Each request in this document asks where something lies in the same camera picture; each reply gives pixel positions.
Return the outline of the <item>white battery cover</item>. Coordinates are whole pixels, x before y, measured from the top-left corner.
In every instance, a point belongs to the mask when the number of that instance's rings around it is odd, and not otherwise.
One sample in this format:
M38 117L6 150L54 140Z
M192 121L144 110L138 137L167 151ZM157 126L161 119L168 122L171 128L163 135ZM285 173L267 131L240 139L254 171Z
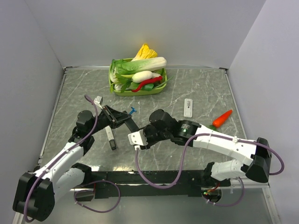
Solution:
M193 110L193 100L189 98L185 98L184 100L184 117L191 118Z

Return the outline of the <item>black remote control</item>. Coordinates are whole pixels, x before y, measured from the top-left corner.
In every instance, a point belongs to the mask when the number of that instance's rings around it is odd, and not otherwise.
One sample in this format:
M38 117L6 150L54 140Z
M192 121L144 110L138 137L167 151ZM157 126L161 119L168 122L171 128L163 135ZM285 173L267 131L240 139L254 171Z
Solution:
M134 132L137 132L140 130L140 128L137 126L137 124L133 121L132 118L125 120L124 123L131 133L134 133Z

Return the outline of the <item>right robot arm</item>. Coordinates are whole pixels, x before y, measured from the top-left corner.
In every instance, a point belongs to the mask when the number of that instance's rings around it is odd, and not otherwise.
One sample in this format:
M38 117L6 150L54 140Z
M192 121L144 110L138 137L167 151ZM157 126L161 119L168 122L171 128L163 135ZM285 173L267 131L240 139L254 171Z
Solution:
M204 181L209 186L235 177L267 183L270 176L272 153L269 143L259 137L257 140L244 140L222 134L202 124L190 120L175 120L162 109L154 111L149 124L141 129L143 149L163 140L184 146L204 148L229 156L227 162L211 162L207 165Z

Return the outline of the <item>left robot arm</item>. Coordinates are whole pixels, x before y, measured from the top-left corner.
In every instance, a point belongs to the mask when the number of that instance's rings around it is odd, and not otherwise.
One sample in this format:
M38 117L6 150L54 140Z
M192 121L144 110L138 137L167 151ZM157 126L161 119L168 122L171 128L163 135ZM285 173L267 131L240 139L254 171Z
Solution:
M132 116L104 106L101 112L89 110L78 114L76 126L65 147L46 165L33 173L24 173L18 181L13 210L31 220L44 221L59 198L73 187L91 185L92 171L78 164L94 143L93 134L106 128L120 127Z

